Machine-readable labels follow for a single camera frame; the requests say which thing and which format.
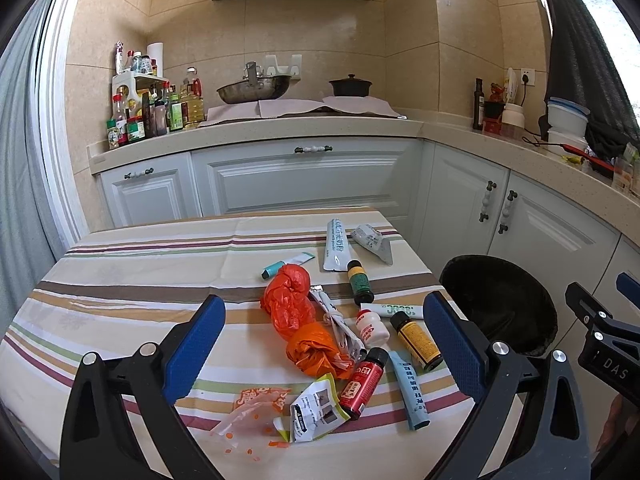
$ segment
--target electrical outlet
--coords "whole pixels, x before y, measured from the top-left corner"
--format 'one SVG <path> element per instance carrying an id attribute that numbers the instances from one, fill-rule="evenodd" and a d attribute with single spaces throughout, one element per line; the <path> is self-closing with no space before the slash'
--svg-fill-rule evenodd
<path id="1" fill-rule="evenodd" d="M 536 71 L 532 68 L 521 68 L 520 69 L 520 84 L 524 85 L 522 81 L 522 76 L 526 75 L 529 78 L 527 81 L 527 86 L 535 86 L 536 85 Z"/>

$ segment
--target paper towel roll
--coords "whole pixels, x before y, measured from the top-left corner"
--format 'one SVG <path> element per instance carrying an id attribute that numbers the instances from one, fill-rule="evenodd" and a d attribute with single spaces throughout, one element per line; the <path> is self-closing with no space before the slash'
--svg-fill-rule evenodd
<path id="1" fill-rule="evenodd" d="M 158 65 L 158 77 L 162 77 L 162 43 L 152 43 L 146 46 L 146 54 L 156 60 Z"/>

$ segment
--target black trash bag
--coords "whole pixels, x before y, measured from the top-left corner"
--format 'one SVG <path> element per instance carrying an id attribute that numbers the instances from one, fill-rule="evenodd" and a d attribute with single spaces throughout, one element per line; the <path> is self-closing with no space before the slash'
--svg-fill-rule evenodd
<path id="1" fill-rule="evenodd" d="M 556 338 L 558 314 L 549 293 L 511 262 L 457 256 L 444 267 L 440 283 L 489 341 L 504 341 L 519 354 L 537 357 Z"/>

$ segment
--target metal bowl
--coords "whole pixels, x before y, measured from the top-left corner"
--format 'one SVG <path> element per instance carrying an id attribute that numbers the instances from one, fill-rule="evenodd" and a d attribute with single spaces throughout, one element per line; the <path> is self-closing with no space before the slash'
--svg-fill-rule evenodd
<path id="1" fill-rule="evenodd" d="M 289 89 L 290 75 L 258 76 L 253 61 L 246 64 L 246 69 L 247 79 L 218 88 L 218 94 L 226 104 L 277 99 Z"/>

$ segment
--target table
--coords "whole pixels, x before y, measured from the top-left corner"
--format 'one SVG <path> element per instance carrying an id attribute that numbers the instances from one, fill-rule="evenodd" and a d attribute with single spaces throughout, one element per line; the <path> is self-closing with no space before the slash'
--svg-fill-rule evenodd
<path id="1" fill-rule="evenodd" d="M 389 367 L 358 421 L 322 440 L 276 449 L 262 463 L 224 454 L 209 434 L 242 389 L 285 386 L 292 389 L 291 402 L 311 382 L 286 358 L 286 342 L 260 309 L 265 266 L 302 251 L 315 254 L 304 265 L 311 283 L 323 285 L 354 324 L 357 307 L 346 273 L 322 270 L 331 218 L 340 218 L 348 232 L 369 223 L 391 241 L 393 266 L 350 241 L 377 302 L 422 304 L 428 292 L 444 292 L 398 232 L 370 208 L 238 214 L 93 233 L 56 263 L 11 323 L 0 343 L 0 398 L 55 462 L 82 355 L 129 356 L 144 342 L 159 342 L 213 293 L 225 301 L 226 325 L 191 393 L 176 409 L 223 475 L 252 478 L 259 473 L 275 479 L 294 472 L 324 479 L 327 473 L 340 473 L 368 480 L 401 473 L 407 479 L 424 478 L 473 406 L 444 365 L 419 378 L 432 422 L 416 432 L 408 431 Z M 389 346 L 402 349 L 393 333 Z M 167 474 L 133 398 L 126 398 L 126 407 L 149 464 Z M 516 420 L 511 416 L 509 422 L 512 428 L 503 432 L 486 470 L 495 468 L 506 451 Z"/>

